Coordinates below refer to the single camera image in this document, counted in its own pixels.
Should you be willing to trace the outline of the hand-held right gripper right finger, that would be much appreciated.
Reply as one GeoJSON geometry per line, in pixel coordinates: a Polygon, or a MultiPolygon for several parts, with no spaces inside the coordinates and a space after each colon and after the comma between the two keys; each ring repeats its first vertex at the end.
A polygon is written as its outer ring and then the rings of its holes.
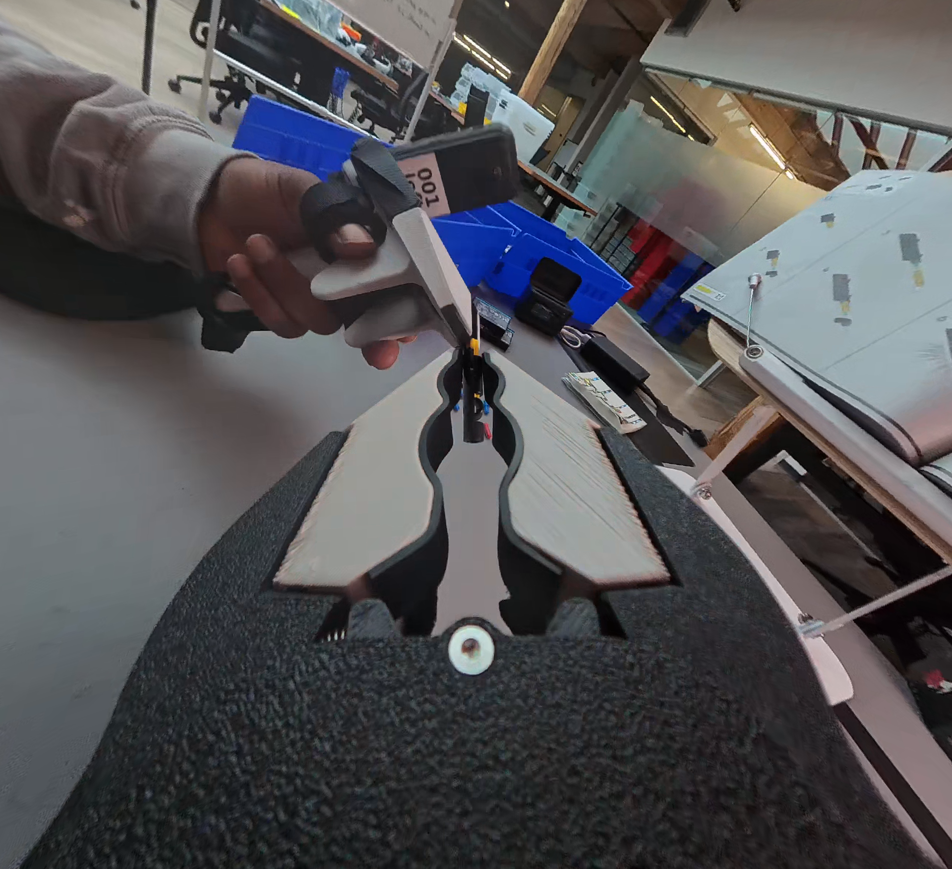
{"type": "Polygon", "coordinates": [[[499,605],[514,635],[543,635],[570,599],[663,587],[671,574],[601,425],[522,368],[487,355],[498,497],[499,605]]]}

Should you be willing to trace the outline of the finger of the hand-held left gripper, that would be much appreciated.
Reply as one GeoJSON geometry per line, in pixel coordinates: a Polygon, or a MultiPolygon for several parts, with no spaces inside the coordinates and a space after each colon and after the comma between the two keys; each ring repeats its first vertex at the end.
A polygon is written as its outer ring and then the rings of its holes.
{"type": "Polygon", "coordinates": [[[397,328],[398,336],[435,332],[454,347],[470,348],[475,337],[470,289],[430,218],[413,208],[397,215],[391,228],[411,259],[405,287],[413,313],[401,315],[406,324],[397,328]]]}

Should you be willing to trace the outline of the black brick beam with pins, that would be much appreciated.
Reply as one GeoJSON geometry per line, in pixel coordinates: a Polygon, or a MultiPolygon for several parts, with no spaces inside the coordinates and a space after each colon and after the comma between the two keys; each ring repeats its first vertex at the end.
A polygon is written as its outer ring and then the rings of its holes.
{"type": "Polygon", "coordinates": [[[461,393],[455,409],[462,416],[463,440],[468,444],[482,443],[491,437],[491,434],[486,432],[485,425],[489,405],[485,397],[485,360],[482,355],[480,326],[479,316],[472,304],[470,338],[460,345],[456,360],[460,369],[461,393]],[[473,337],[480,339],[479,357],[473,356],[469,350],[470,339],[473,337]]]}

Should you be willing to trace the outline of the instruction booklet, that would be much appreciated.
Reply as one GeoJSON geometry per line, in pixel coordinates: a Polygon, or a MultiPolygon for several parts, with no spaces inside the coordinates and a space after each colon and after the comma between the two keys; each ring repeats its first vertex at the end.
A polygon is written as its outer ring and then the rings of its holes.
{"type": "Polygon", "coordinates": [[[859,172],[682,299],[950,493],[949,171],[859,172]]]}

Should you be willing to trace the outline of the person's left forearm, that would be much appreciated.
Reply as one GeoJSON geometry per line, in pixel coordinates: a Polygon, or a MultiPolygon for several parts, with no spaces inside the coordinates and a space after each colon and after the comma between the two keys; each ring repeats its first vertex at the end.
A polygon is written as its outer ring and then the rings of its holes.
{"type": "Polygon", "coordinates": [[[192,116],[1,25],[2,205],[107,251],[204,270],[197,219],[247,154],[192,116]]]}

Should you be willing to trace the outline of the grey desk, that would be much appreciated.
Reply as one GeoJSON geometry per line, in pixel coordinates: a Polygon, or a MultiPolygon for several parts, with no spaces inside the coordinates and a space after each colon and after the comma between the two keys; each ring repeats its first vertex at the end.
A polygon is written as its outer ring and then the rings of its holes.
{"type": "Polygon", "coordinates": [[[931,867],[705,513],[610,454],[672,586],[617,635],[323,639],[271,575],[347,425],[439,356],[205,353],[2,306],[2,867],[931,867]]]}

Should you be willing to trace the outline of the person's left hand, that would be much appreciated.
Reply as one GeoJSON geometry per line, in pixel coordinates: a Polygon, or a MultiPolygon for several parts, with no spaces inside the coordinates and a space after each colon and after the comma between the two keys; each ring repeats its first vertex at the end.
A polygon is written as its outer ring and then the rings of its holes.
{"type": "Polygon", "coordinates": [[[308,246],[300,202],[318,182],[279,163],[233,159],[210,185],[198,215],[197,239],[208,271],[226,273],[261,324],[284,339],[330,336],[342,326],[291,259],[308,246]]]}

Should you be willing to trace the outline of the holographic sticker sheet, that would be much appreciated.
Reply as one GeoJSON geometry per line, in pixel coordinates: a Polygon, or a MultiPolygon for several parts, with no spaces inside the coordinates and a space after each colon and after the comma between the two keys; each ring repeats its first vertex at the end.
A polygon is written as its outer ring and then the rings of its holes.
{"type": "Polygon", "coordinates": [[[624,399],[595,372],[569,372],[563,383],[605,426],[632,435],[647,426],[624,399]]]}

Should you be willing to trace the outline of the black office chair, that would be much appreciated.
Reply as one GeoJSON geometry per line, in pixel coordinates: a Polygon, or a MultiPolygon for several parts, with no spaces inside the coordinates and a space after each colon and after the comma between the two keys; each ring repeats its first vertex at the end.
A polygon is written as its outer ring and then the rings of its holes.
{"type": "MultiPolygon", "coordinates": [[[[211,1],[198,0],[188,30],[191,40],[202,50],[207,48],[211,1]]],[[[255,43],[249,33],[257,21],[258,9],[258,0],[221,1],[216,53],[234,60],[241,56],[250,58],[255,52],[255,43]]],[[[225,65],[225,72],[222,77],[209,78],[209,94],[214,96],[217,107],[209,109],[208,118],[215,125],[222,124],[223,114],[228,108],[238,112],[252,96],[245,74],[230,64],[225,65]]]]}
{"type": "Polygon", "coordinates": [[[377,136],[376,130],[382,127],[391,133],[393,142],[403,140],[410,124],[411,109],[420,99],[426,78],[427,72],[423,70],[397,94],[388,91],[383,96],[375,95],[363,87],[354,88],[351,95],[354,108],[349,124],[367,125],[365,130],[373,137],[377,136]]]}

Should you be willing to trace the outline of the black open hard case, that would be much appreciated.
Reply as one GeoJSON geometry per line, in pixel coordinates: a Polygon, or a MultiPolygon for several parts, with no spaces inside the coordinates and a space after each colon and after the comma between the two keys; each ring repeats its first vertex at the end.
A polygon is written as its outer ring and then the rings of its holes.
{"type": "Polygon", "coordinates": [[[542,257],[517,300],[514,315],[543,335],[557,337],[574,315],[570,301],[581,283],[580,274],[551,257],[542,257]]]}

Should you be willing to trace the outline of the black power adapter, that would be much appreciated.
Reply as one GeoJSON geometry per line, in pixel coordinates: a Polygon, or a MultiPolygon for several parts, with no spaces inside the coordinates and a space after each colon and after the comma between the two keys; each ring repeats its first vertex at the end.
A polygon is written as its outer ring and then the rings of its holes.
{"type": "Polygon", "coordinates": [[[602,379],[625,392],[644,385],[650,377],[645,367],[605,336],[592,336],[583,345],[582,356],[602,379]]]}

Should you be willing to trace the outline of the wooden top work table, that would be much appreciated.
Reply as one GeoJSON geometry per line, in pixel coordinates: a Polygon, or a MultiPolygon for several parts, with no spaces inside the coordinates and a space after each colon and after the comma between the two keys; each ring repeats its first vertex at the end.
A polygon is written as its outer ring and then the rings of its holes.
{"type": "Polygon", "coordinates": [[[412,77],[395,67],[385,71],[383,62],[387,59],[371,53],[371,45],[345,45],[334,35],[328,37],[309,27],[274,0],[258,2],[264,18],[277,23],[279,30],[291,38],[292,57],[301,64],[297,85],[303,97],[327,108],[337,69],[347,73],[349,84],[363,87],[376,96],[383,96],[388,91],[397,94],[411,82],[412,77]]]}

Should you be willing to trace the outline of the red blue parts drawers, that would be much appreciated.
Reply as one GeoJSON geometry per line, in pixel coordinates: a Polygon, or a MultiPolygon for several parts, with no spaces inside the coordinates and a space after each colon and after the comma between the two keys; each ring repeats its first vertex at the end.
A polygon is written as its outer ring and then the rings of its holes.
{"type": "Polygon", "coordinates": [[[620,303],[655,339],[679,347],[705,328],[710,315],[683,293],[714,269],[704,256],[622,204],[608,204],[582,240],[627,282],[620,303]]]}

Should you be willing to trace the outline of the wooden book stand white base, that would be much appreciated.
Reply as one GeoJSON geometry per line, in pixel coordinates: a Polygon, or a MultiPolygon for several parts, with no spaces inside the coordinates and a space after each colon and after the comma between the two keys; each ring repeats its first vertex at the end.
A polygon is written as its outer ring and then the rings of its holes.
{"type": "Polygon", "coordinates": [[[761,346],[743,347],[730,334],[726,340],[728,366],[762,394],[764,401],[756,406],[749,419],[704,471],[694,478],[672,469],[663,473],[706,511],[754,566],[792,625],[841,727],[860,758],[882,782],[887,800],[894,801],[898,812],[916,828],[926,853],[934,856],[932,866],[950,867],[950,832],[917,794],[903,771],[887,756],[863,720],[856,716],[850,705],[855,696],[854,685],[830,645],[836,632],[907,601],[912,595],[950,577],[950,496],[863,431],[812,389],[801,375],[761,346]],[[838,617],[823,620],[808,615],[722,511],[711,491],[715,479],[767,431],[776,417],[797,429],[840,470],[875,497],[943,561],[943,566],[838,617]]]}

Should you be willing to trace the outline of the black toy set box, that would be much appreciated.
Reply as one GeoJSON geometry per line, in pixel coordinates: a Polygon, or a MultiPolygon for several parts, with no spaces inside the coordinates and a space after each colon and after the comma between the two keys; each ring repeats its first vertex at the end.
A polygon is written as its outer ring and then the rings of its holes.
{"type": "Polygon", "coordinates": [[[946,756],[951,756],[951,646],[943,630],[906,630],[890,638],[894,664],[917,713],[946,756]]]}

